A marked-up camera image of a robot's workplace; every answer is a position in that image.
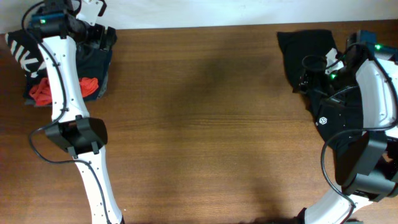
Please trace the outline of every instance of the red fabric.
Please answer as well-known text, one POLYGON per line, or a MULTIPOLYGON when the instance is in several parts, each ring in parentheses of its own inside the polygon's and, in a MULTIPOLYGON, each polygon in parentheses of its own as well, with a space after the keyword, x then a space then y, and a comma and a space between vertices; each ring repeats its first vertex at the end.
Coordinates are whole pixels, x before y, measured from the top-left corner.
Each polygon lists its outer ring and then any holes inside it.
MULTIPOLYGON (((81 95, 90 96, 98 89, 97 78, 79 79, 81 95)), ((29 95, 36 101, 37 106, 44 106, 52 102, 50 82, 48 78, 42 78, 38 85, 34 85, 29 95)))

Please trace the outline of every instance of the brown table surface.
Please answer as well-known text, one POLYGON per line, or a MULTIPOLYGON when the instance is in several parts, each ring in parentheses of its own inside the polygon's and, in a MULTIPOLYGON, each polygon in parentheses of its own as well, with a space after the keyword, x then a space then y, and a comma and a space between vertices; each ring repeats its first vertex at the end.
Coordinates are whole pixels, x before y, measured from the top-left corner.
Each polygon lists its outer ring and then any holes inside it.
MULTIPOLYGON (((275 35, 318 28, 340 49, 358 29, 398 47, 398 21, 118 31, 108 91, 87 107, 107 125, 108 172, 127 223, 293 217, 323 196, 323 141, 285 79, 275 35)), ((27 134, 51 110, 24 106, 24 72, 0 42, 0 223, 90 223, 75 165, 46 164, 29 148, 27 134)), ((43 135, 35 142, 69 159, 43 135)), ((388 198, 354 217, 397 223, 397 209, 388 198)))

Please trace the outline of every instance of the white background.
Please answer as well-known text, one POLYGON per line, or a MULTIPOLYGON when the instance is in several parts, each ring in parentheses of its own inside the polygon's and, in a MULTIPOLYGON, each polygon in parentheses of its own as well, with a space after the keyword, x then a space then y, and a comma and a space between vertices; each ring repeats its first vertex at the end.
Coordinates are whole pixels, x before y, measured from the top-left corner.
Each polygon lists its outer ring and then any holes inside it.
MULTIPOLYGON (((0 33, 19 29, 38 0, 0 0, 0 33)), ((398 0, 106 0, 117 29, 398 19, 398 0)))

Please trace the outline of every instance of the white logo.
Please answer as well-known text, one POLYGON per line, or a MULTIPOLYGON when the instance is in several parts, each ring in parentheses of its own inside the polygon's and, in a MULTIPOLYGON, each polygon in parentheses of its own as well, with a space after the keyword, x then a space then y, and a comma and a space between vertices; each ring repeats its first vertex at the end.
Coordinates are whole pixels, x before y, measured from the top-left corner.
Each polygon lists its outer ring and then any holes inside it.
POLYGON ((326 118, 326 117, 322 117, 319 119, 320 124, 326 124, 327 122, 328 122, 328 118, 326 118))

